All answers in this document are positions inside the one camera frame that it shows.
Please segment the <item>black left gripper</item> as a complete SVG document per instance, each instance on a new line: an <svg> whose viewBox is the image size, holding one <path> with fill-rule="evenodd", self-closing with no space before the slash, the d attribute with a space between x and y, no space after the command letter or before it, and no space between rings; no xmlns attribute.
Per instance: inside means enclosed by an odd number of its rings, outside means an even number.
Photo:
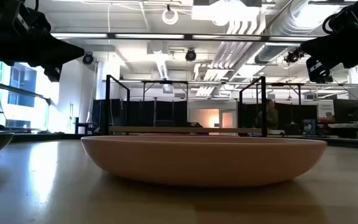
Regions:
<svg viewBox="0 0 358 224"><path fill-rule="evenodd" d="M83 48L58 40L43 30L24 35L0 30L0 61L3 62L62 65L84 54Z"/></svg>

